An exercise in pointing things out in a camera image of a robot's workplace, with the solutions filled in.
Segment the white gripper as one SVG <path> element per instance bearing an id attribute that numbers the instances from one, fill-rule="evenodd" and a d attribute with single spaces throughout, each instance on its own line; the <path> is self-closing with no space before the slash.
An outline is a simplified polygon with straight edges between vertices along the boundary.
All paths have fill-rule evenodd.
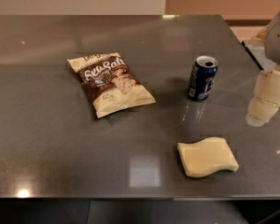
<path id="1" fill-rule="evenodd" d="M 280 63 L 280 10 L 267 27 L 264 42 L 265 56 Z M 261 71 L 257 77 L 254 97 L 251 99 L 246 115 L 246 122 L 253 127 L 260 127 L 269 122 L 280 109 L 280 64 L 273 70 Z"/>

